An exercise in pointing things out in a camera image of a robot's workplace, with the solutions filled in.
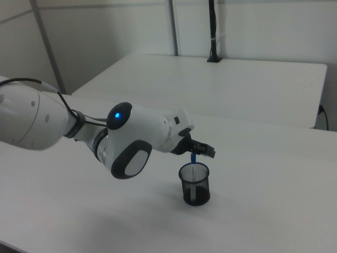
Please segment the dark Franka gripper body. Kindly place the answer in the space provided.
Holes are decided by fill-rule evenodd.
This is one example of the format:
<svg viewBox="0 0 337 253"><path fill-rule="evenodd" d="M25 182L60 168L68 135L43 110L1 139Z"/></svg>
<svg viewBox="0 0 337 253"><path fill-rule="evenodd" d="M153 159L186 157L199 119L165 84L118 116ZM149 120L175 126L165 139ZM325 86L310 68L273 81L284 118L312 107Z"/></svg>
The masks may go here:
<svg viewBox="0 0 337 253"><path fill-rule="evenodd" d="M196 140L193 140L191 138L191 134L190 131L192 129L191 128L186 128L184 130L182 130L181 132L179 132L179 136L182 137L182 139L180 140L180 142L177 144L177 146L171 151L172 154L175 155L182 155L185 152L190 152L190 147L192 144L197 144L198 145L205 145L206 147L206 157L211 157L214 158L215 157L215 149L206 144L206 143L202 143L202 142L198 142Z"/></svg>

